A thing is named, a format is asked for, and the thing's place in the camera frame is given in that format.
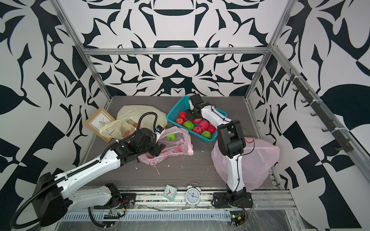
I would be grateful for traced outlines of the small dark red apple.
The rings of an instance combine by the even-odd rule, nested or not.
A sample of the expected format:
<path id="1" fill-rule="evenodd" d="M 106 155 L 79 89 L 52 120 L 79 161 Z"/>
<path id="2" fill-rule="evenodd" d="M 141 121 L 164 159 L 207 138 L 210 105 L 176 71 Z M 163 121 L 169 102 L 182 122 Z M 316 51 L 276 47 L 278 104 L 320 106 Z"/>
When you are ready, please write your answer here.
<path id="1" fill-rule="evenodd" d="M 210 134 L 214 134 L 216 132 L 216 127 L 213 126 L 213 125 L 210 125 L 208 128 L 207 128 L 207 131 L 210 132 Z"/>

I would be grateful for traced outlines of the smooth red apple with stem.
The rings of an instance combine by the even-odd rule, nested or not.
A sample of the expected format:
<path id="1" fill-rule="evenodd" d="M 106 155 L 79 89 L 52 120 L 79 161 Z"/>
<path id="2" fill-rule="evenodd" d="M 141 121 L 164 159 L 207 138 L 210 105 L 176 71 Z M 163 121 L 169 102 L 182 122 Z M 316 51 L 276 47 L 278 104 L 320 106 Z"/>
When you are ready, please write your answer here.
<path id="1" fill-rule="evenodd" d="M 176 124 L 178 124 L 178 125 L 180 125 L 180 126 L 183 126 L 184 122 L 185 122 L 185 121 L 184 121 L 182 118 L 177 118 L 177 119 L 175 120 L 175 123 L 176 123 Z"/>

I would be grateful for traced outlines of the pink plastic bag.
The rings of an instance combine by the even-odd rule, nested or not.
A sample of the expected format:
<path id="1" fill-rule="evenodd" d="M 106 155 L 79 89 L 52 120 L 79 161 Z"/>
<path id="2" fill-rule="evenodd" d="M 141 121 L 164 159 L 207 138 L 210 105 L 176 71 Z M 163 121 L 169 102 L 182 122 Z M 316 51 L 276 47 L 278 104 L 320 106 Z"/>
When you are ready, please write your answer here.
<path id="1" fill-rule="evenodd" d="M 279 160 L 280 149 L 278 146 L 258 138 L 246 137 L 245 141 L 244 152 L 251 153 L 241 157 L 241 172 L 246 190 L 251 191 L 259 188 L 267 179 L 270 169 Z M 211 158 L 216 172 L 224 182 L 227 182 L 226 157 L 221 154 L 218 143 L 212 150 Z"/>
<path id="2" fill-rule="evenodd" d="M 176 134 L 176 139 L 174 141 L 166 139 L 166 136 L 170 134 Z M 153 166 L 169 157 L 176 157 L 179 155 L 192 156 L 194 154 L 190 133 L 183 128 L 171 127 L 166 129 L 158 140 L 158 145 L 161 144 L 164 144 L 165 148 L 158 157 L 154 157 L 151 154 L 146 153 L 138 157 L 139 161 Z"/>

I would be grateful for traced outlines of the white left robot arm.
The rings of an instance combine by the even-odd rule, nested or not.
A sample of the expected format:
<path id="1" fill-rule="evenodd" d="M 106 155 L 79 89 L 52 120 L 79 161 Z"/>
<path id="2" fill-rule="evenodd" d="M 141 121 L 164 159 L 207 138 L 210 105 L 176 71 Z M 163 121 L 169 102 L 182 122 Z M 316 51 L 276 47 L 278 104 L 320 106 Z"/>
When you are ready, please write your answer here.
<path id="1" fill-rule="evenodd" d="M 107 147 L 103 154 L 72 170 L 39 177 L 35 193 L 40 192 L 32 205 L 41 227 L 52 225 L 64 215 L 81 208 L 94 206 L 117 206 L 120 193 L 113 184 L 106 184 L 95 190 L 81 188 L 96 178 L 138 160 L 140 155 L 151 154 L 157 157 L 165 145 L 157 142 L 164 128 L 157 126 L 152 132 L 142 128 L 128 138 L 116 141 Z"/>

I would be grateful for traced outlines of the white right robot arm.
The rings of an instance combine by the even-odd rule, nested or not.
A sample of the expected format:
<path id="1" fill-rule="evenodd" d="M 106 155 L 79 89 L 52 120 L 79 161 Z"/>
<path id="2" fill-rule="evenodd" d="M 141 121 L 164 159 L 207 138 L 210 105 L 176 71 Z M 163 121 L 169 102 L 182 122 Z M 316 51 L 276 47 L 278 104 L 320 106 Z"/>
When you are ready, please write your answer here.
<path id="1" fill-rule="evenodd" d="M 226 160 L 227 187 L 230 196 L 234 199 L 245 197 L 241 159 L 246 141 L 240 122 L 222 115 L 214 105 L 203 101 L 199 94 L 190 96 L 189 105 L 190 108 L 186 113 L 190 119 L 204 118 L 217 128 L 218 148 Z"/>

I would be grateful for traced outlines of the green apple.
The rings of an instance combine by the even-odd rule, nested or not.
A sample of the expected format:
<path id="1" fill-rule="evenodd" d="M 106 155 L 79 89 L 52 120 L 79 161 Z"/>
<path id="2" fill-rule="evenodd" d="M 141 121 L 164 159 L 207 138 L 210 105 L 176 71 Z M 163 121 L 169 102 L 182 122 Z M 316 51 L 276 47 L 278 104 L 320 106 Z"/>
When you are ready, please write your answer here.
<path id="1" fill-rule="evenodd" d="M 204 138 L 207 138 L 207 139 L 211 139 L 212 138 L 212 134 L 209 131 L 203 131 L 201 133 L 201 136 L 204 137 Z"/>
<path id="2" fill-rule="evenodd" d="M 169 141 L 174 141 L 176 139 L 176 134 L 170 134 L 166 136 L 166 139 Z"/>
<path id="3" fill-rule="evenodd" d="M 184 122 L 183 126 L 190 131 L 192 131 L 195 127 L 191 121 Z"/>

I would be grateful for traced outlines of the yellow plastic bag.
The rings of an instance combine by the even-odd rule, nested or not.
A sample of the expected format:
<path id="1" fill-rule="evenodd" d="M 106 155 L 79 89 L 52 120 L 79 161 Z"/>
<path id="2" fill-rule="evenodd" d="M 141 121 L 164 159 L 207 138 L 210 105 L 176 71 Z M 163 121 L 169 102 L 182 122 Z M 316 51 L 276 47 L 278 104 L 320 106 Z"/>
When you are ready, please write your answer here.
<path id="1" fill-rule="evenodd" d="M 148 105 L 126 105 L 118 112 L 116 120 L 105 124 L 99 131 L 99 134 L 105 138 L 123 139 L 131 135 L 137 127 L 153 130 L 153 115 L 145 116 L 141 123 L 140 117 L 147 113 L 157 114 L 156 125 L 165 128 L 168 124 L 166 114 L 155 107 Z"/>

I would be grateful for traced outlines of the pink plastic bag front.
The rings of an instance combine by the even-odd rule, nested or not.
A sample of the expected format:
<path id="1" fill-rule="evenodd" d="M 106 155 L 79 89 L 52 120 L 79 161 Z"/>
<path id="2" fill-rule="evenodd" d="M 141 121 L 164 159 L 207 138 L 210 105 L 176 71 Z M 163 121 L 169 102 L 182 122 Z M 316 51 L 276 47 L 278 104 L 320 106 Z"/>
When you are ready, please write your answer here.
<path id="1" fill-rule="evenodd" d="M 258 138 L 246 137 L 245 141 L 244 152 L 251 153 L 241 157 L 241 172 L 246 190 L 251 191 L 259 188 L 267 179 L 270 169 L 279 160 L 280 149 L 278 146 Z M 212 150 L 211 158 L 216 172 L 224 182 L 227 182 L 226 157 L 221 154 L 218 143 Z"/>

